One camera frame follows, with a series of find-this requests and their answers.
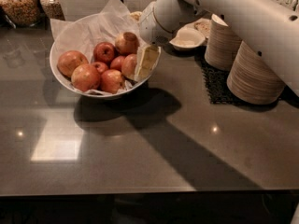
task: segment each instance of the stack of cups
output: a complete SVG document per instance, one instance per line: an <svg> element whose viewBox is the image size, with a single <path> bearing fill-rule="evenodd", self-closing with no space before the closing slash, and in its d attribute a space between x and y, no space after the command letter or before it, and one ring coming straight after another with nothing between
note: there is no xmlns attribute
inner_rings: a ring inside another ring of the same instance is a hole
<svg viewBox="0 0 299 224"><path fill-rule="evenodd" d="M256 52L242 42L227 78L227 86L243 101L269 105L278 99L286 85Z"/></svg>
<svg viewBox="0 0 299 224"><path fill-rule="evenodd" d="M230 71L242 40L215 14L206 45L206 62L220 70Z"/></svg>

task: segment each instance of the white bowl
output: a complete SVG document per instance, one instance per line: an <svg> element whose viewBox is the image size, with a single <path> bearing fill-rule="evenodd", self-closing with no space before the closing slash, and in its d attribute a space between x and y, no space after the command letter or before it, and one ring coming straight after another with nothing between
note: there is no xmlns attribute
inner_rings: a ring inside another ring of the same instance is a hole
<svg viewBox="0 0 299 224"><path fill-rule="evenodd" d="M199 31L190 28L183 27L178 30L177 35L169 43L174 49L179 51L191 50L204 44L206 37Z"/></svg>
<svg viewBox="0 0 299 224"><path fill-rule="evenodd" d="M88 96L96 99L102 99L102 100L113 100L122 97L124 94L129 93L137 89L139 86L144 84L151 76L151 73L149 74L148 77L142 79L141 81L136 82L132 88L126 91L122 91L120 93L116 94L99 94L99 93L88 93L88 92L82 92L77 89L74 89L72 86L70 79L66 78L63 76L60 71L57 68L57 61L59 56L63 53L63 51L66 51L65 48L67 49L75 49L81 51L83 54L88 54L87 58L89 61L92 59L92 53L93 53L93 47L94 44L91 44L90 41L86 39L86 34L91 30L94 26L97 27L98 23L98 14L94 14L91 16L87 16L85 18L82 18L78 21L75 21L69 25L66 26L64 31L60 33L56 39L55 42L53 43L51 50L50 50L50 68L56 79L68 90L83 95L83 96Z"/></svg>

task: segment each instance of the jar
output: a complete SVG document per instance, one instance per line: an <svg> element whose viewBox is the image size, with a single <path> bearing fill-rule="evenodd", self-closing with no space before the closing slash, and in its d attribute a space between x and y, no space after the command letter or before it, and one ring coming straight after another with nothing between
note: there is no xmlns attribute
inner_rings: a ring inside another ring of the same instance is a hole
<svg viewBox="0 0 299 224"><path fill-rule="evenodd" d="M48 18L64 21L64 13L59 0L39 0L39 1Z"/></svg>
<svg viewBox="0 0 299 224"><path fill-rule="evenodd" d="M0 0L1 7L17 26L33 26L40 21L38 0Z"/></svg>

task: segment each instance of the small bowl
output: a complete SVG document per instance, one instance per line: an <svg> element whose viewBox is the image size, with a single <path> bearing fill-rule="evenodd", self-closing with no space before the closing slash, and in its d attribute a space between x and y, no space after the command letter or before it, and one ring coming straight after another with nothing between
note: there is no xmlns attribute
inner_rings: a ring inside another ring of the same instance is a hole
<svg viewBox="0 0 299 224"><path fill-rule="evenodd" d="M201 32L193 28L183 27L178 30L176 37L169 41L169 43L176 50L187 51L199 47L205 41L206 37Z"/></svg>

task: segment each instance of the bowl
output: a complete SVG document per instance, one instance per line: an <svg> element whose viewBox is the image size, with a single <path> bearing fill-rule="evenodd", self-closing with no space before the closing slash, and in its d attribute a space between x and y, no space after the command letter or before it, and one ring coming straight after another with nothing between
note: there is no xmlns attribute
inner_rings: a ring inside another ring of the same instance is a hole
<svg viewBox="0 0 299 224"><path fill-rule="evenodd" d="M205 41L206 37L201 32L190 27L183 27L169 43L176 50L187 51L201 46Z"/></svg>
<svg viewBox="0 0 299 224"><path fill-rule="evenodd" d="M88 60L92 62L93 48L95 47L95 45L98 42L104 40L113 43L116 34L120 33L121 30L134 32L138 36L139 41L141 41L141 45L142 43L143 45L146 45L139 36L138 27L135 26L135 21L133 21L131 18L129 18L129 20L126 20L127 18L123 19L120 16L114 18L113 16L115 15L101 17L99 14L93 14L87 16L78 21L67 24L66 27L63 29L63 32L59 33L58 36L55 38L55 41L50 50L50 68L55 78L68 90L95 99L114 100L121 98L124 94L136 90L151 77L151 74L159 61L161 48L159 49L159 56L157 60L154 61L155 65L153 66L153 69L151 70L149 75L138 82L132 82L132 86L130 86L130 88L124 91L120 91L116 94L100 91L83 92L77 90L72 86L70 79L62 75L58 70L57 61L59 56L63 52L71 49L78 50L85 54ZM100 24L105 24L108 28L99 27Z"/></svg>

